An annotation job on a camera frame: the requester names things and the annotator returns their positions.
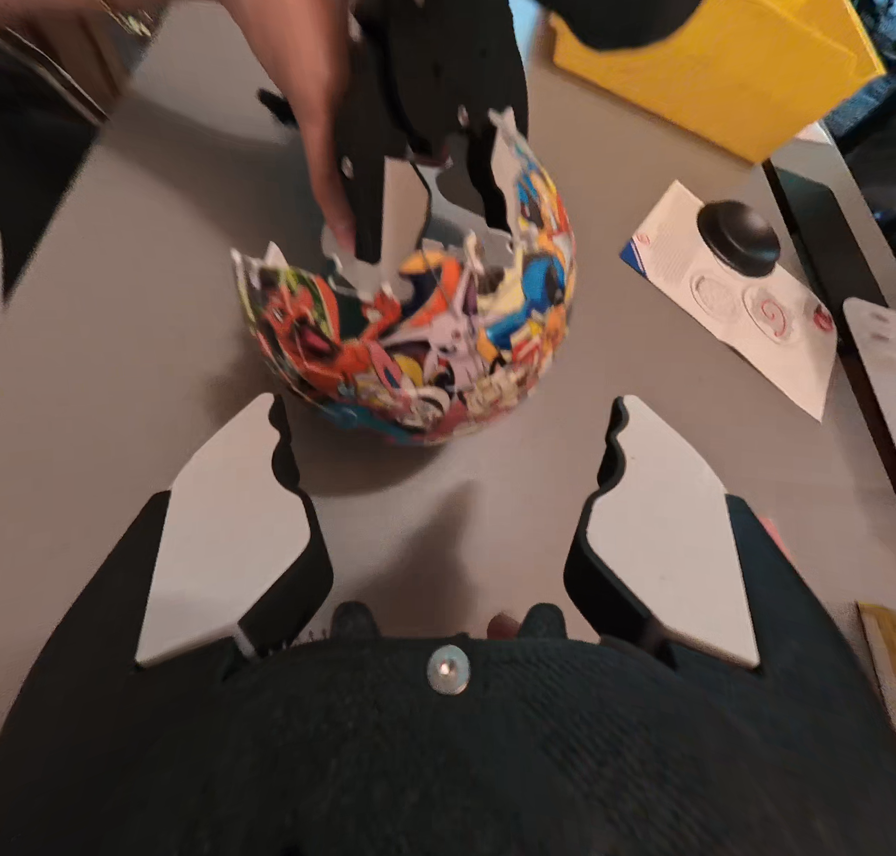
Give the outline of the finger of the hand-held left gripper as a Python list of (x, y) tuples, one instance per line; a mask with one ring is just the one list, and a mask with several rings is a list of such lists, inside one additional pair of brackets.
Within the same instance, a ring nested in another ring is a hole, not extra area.
[(480, 216), (488, 228), (511, 234), (507, 200), (492, 170), (498, 129), (486, 114), (465, 125), (458, 109), (436, 109), (435, 145), (444, 159), (435, 186), (448, 203)]
[(399, 268), (415, 253), (430, 217), (431, 195), (417, 166), (386, 158), (382, 205), (380, 268)]

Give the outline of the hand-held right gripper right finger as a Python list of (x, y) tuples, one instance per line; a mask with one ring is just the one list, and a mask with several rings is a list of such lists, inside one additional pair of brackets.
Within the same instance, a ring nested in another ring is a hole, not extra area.
[(564, 568), (599, 637), (684, 646), (756, 668), (756, 643), (720, 477), (642, 399), (613, 402), (598, 471)]

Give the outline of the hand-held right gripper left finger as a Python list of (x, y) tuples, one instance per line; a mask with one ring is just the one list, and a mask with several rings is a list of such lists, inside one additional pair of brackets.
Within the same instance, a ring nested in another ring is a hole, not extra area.
[(251, 660), (291, 645), (334, 573), (283, 399), (256, 397), (195, 452), (169, 494), (136, 663), (225, 639)]

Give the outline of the colourful puzzle ball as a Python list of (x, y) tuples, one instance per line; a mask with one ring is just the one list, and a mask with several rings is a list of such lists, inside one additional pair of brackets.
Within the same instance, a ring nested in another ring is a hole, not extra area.
[(512, 184), (514, 236), (448, 203), (419, 174), (429, 225), (399, 268), (328, 261), (326, 273), (230, 252), (253, 339), (285, 387), (343, 428), (400, 445), (479, 431), (525, 400), (566, 339), (577, 283), (561, 195), (511, 111), (491, 120), (492, 170)]

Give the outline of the black round ball stand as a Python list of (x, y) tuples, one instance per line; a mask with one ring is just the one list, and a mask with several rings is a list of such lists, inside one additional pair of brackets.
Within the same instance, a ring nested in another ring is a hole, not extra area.
[(708, 202), (697, 212), (696, 224), (711, 253), (734, 272), (762, 279), (776, 269), (780, 257), (778, 234), (748, 204), (737, 200)]

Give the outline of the person's left hand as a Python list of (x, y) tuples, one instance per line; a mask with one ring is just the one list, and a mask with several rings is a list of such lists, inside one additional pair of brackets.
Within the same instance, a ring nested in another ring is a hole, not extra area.
[(335, 120), (349, 79), (350, 0), (218, 0), (233, 17), (297, 121), (323, 220), (355, 250), (356, 225), (335, 154)]

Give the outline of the yellow plastic bin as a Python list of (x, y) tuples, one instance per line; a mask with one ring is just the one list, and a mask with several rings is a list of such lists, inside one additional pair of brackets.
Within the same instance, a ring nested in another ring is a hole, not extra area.
[(895, 724), (895, 610), (883, 605), (857, 603), (875, 678), (883, 704)]
[(753, 164), (885, 74), (851, 0), (704, 0), (665, 41), (617, 52), (549, 20), (559, 69)]

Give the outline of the white instruction leaflet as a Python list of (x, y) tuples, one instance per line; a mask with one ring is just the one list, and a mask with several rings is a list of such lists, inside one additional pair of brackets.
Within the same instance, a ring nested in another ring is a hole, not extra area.
[(698, 224), (700, 211), (714, 208), (723, 203), (674, 180), (620, 257), (820, 422), (837, 349), (833, 315), (777, 260), (752, 277), (717, 255)]

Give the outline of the black desk mat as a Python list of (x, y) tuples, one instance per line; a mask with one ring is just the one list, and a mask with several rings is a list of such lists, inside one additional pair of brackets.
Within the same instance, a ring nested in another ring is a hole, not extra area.
[(869, 302), (879, 309), (887, 308), (886, 300), (834, 192), (823, 183), (776, 166), (771, 160), (761, 166), (809, 285), (833, 315), (840, 363), (894, 488), (893, 437), (844, 309), (849, 298)]

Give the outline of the wooden pillar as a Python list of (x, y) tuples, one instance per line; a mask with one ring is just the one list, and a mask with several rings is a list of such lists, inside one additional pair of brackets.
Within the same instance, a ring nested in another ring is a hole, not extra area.
[(1, 45), (4, 58), (24, 66), (94, 126), (116, 108), (144, 50), (142, 40), (99, 11), (2, 24)]

